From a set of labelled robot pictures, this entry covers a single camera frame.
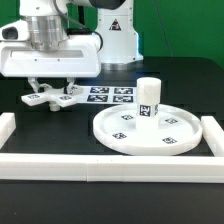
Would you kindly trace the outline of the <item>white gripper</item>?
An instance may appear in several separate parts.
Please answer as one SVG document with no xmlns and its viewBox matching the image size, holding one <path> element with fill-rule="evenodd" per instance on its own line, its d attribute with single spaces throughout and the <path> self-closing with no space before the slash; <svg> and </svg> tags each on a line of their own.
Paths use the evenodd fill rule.
<svg viewBox="0 0 224 224">
<path fill-rule="evenodd" d="M 68 35 L 61 19 L 21 19 L 0 28 L 0 72 L 28 77 L 37 93 L 36 78 L 68 78 L 71 95 L 77 77 L 96 77 L 101 70 L 97 35 Z"/>
</svg>

